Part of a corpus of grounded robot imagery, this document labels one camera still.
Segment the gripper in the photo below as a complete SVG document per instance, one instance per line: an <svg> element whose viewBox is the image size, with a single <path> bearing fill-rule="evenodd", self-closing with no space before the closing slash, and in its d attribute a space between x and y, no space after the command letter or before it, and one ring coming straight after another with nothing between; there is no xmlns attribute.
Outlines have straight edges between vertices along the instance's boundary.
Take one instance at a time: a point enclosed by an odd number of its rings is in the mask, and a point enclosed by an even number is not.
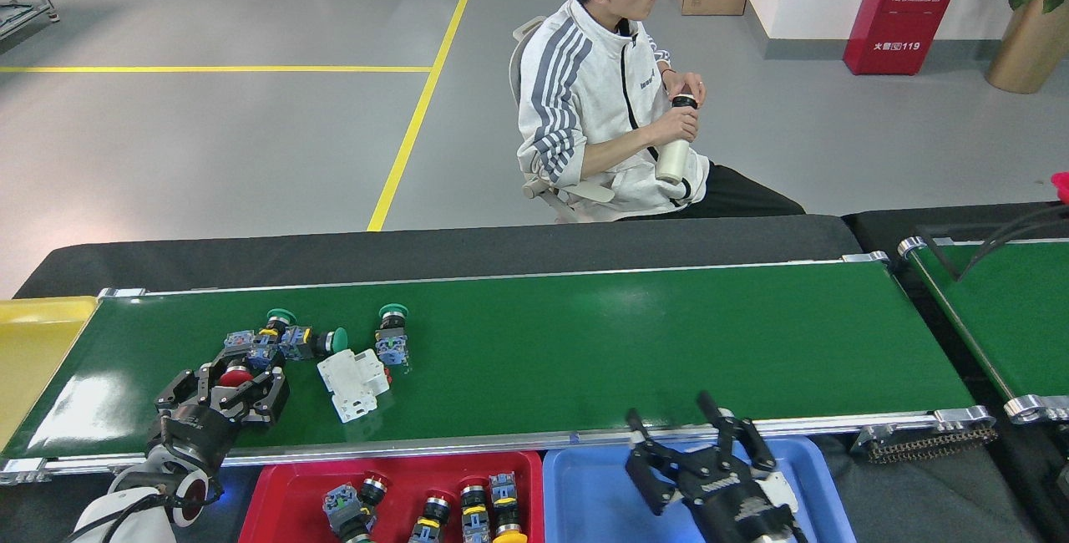
<svg viewBox="0 0 1069 543"><path fill-rule="evenodd" d="M177 468L201 470L210 477L219 471L236 443L241 424L275 424L289 398L283 374L286 358L276 355L255 371L237 355L217 355L211 362L184 369L156 395L157 412L164 414L149 440L149 463L164 472ZM220 381L230 367L230 387ZM179 409L200 405L211 409ZM230 412L230 417L219 412Z"/></svg>
<svg viewBox="0 0 1069 543"><path fill-rule="evenodd" d="M625 468L653 514L682 499L707 542L788 542L794 538L789 505L774 505L758 478L778 461L749 419L721 412L709 392L700 410L717 431L714 453L682 453L654 440L636 409L629 409L631 451ZM733 456L741 443L752 463Z"/></svg>

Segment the person's left hand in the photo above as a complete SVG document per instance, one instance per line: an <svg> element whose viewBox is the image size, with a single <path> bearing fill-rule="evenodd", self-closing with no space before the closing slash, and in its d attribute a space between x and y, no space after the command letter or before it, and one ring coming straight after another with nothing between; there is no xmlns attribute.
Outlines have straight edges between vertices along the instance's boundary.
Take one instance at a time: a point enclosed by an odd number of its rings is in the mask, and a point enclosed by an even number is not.
<svg viewBox="0 0 1069 543"><path fill-rule="evenodd" d="M676 95L690 94L699 109L704 105L707 87L700 74L694 72L680 74L676 69L665 68L661 71L661 81L669 99L673 99Z"/></svg>

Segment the person's right hand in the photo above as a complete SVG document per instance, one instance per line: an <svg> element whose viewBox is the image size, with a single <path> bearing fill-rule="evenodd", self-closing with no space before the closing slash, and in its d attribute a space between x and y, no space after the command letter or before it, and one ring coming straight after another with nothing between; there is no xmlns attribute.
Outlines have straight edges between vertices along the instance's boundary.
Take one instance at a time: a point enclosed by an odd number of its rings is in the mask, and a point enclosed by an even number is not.
<svg viewBox="0 0 1069 543"><path fill-rule="evenodd" d="M692 142L699 130L698 109L691 106L671 108L650 124L653 146L664 146L672 142Z"/></svg>

